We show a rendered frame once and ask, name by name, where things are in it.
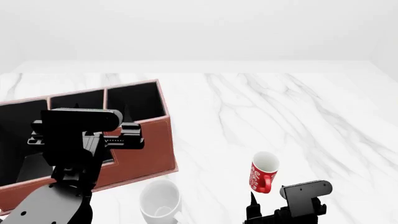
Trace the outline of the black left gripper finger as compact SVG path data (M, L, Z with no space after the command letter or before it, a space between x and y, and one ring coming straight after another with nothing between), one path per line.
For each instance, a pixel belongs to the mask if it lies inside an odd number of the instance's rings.
M42 110L40 119L31 123L32 134L28 143L30 145L61 145L69 141L69 139L78 139L75 136L80 135L78 128L78 112L80 108L78 103L72 107L58 107L52 110Z
M121 124L121 136L126 149L143 149L145 142L142 137L142 129L139 123L135 123L127 104L124 105L123 122Z

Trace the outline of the brown leather compartment caddy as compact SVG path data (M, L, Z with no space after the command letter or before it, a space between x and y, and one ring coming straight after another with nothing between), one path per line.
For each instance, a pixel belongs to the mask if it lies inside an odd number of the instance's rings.
M139 123L144 147L104 155L96 191L150 179L178 169L170 115L157 80L0 102L0 216L9 214L37 188L53 182L42 154L27 144L31 123L55 108L118 110Z

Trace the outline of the plain white mug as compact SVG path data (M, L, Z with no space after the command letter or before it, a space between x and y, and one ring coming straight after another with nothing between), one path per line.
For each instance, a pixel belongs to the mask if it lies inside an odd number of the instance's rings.
M182 214L182 197L171 180L155 180L139 197L141 214L147 224L188 224Z

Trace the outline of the red mug with white print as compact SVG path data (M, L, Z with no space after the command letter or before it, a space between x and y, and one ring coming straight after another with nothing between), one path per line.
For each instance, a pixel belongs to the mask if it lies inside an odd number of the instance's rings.
M251 189L262 194L269 194L279 166L280 162L274 154L266 151L257 152L251 162L249 176Z

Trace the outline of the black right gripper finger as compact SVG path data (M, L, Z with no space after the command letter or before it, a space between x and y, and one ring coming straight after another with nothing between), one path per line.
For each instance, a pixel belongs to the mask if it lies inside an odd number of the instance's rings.
M326 214L326 205L325 204L322 205L318 197L312 198L312 205L313 205L314 214L316 216Z
M251 192L251 203L246 207L245 224L264 224L261 214L261 205L257 203L254 194Z

